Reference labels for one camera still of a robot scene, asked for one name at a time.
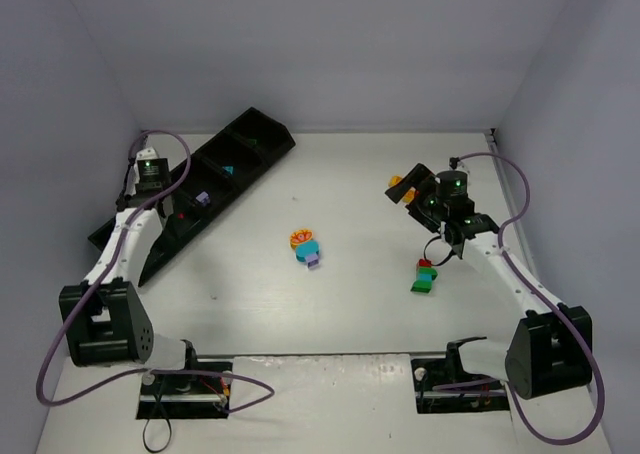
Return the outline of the small purple lego brick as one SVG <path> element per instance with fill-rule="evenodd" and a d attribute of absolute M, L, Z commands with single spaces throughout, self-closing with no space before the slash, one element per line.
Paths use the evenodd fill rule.
<path fill-rule="evenodd" d="M 211 199 L 207 192 L 201 192 L 196 196 L 196 201 L 202 206 L 208 206 L 211 202 Z"/>

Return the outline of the yellow lego brick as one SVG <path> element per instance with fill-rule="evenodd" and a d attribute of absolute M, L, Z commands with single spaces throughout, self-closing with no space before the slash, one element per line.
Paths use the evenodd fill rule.
<path fill-rule="evenodd" d="M 389 180 L 389 182 L 388 182 L 388 186 L 389 186 L 389 187 L 394 187 L 394 186 L 396 186 L 397 184 L 399 184 L 402 180 L 403 180 L 403 178 L 402 178 L 401 176 L 394 175 L 394 176 Z"/>

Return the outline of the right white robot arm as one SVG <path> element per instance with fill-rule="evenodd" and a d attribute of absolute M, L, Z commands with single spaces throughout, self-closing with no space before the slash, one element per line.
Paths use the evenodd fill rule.
<path fill-rule="evenodd" d="M 467 187 L 464 171 L 435 174 L 417 164 L 385 192 L 392 202 L 405 202 L 408 214 L 473 268 L 515 318 L 509 341 L 480 335 L 449 342 L 452 370 L 505 382 L 523 399 L 589 384 L 589 314 L 581 306 L 564 304 L 509 257 L 507 246 L 499 241 L 498 225 L 476 210 Z"/>

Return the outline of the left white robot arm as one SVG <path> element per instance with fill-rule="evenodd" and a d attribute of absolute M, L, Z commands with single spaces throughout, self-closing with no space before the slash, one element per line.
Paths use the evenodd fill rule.
<path fill-rule="evenodd" d="M 137 293 L 153 245 L 173 213 L 168 160 L 153 148 L 138 151 L 134 193 L 118 207 L 106 247 L 76 286 L 66 286 L 59 307 L 74 364 L 126 364 L 147 370 L 181 370 L 192 346 L 154 332 Z"/>

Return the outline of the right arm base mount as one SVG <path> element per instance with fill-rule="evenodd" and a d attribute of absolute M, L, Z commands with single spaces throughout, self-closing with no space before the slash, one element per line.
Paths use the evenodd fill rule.
<path fill-rule="evenodd" d="M 507 412 L 508 396 L 500 381 L 482 375 L 455 373 L 444 357 L 410 360 L 418 414 Z"/>

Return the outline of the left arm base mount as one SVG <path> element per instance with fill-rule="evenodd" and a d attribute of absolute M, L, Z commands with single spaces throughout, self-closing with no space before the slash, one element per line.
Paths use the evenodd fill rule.
<path fill-rule="evenodd" d="M 198 370 L 223 373 L 222 377 L 144 374 L 136 411 L 138 420 L 226 419 L 230 409 L 231 361 L 200 360 Z"/>

